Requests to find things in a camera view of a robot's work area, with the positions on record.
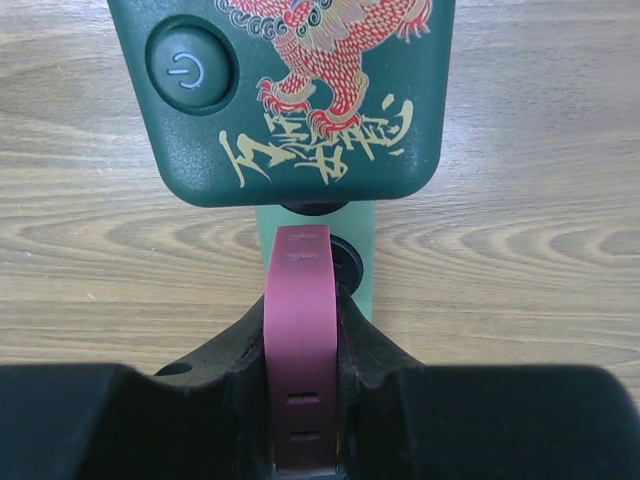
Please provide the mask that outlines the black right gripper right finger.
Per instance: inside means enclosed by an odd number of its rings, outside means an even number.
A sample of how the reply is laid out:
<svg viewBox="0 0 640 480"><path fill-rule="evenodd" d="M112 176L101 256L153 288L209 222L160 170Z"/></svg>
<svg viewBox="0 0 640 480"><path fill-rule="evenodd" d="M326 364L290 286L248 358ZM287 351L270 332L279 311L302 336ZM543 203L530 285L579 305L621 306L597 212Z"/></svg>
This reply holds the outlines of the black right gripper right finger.
<svg viewBox="0 0 640 480"><path fill-rule="evenodd" d="M635 479L639 414L589 365L426 365L337 295L350 479Z"/></svg>

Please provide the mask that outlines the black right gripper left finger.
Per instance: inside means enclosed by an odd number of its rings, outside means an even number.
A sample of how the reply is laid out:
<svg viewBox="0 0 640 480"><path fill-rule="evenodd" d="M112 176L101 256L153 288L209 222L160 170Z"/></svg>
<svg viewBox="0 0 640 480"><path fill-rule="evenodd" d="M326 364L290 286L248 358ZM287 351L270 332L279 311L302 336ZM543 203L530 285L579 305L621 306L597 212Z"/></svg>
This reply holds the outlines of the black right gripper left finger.
<svg viewBox="0 0 640 480"><path fill-rule="evenodd" d="M5 479L267 479L263 306L153 375L115 363L5 365Z"/></svg>

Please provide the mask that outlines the pink square socket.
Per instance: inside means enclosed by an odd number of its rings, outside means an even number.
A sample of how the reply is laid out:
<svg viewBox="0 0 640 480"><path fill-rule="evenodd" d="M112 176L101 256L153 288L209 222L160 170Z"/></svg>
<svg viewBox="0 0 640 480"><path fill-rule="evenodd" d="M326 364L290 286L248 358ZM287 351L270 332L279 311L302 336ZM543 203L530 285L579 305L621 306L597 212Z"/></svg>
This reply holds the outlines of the pink square socket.
<svg viewBox="0 0 640 480"><path fill-rule="evenodd" d="M331 475L337 465L337 306L327 226L278 228L263 335L276 471Z"/></svg>

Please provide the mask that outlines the green power strip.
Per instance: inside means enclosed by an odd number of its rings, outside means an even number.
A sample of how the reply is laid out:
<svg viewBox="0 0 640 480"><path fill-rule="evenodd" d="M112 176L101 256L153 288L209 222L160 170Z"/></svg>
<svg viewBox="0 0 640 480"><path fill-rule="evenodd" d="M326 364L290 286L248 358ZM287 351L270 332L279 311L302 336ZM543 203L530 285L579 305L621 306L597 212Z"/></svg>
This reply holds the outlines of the green power strip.
<svg viewBox="0 0 640 480"><path fill-rule="evenodd" d="M255 208L263 263L269 265L276 230L281 226L326 225L334 274L363 315L373 318L375 203L289 204Z"/></svg>

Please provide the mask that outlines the dark green dragon adapter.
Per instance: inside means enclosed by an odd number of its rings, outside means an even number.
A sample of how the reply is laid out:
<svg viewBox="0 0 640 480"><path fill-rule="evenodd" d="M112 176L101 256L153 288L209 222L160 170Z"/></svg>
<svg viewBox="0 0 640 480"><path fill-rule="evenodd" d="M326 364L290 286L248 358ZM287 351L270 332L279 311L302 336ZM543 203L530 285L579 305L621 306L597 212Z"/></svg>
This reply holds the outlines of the dark green dragon adapter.
<svg viewBox="0 0 640 480"><path fill-rule="evenodd" d="M159 175L199 207L397 199L441 153L451 1L113 1Z"/></svg>

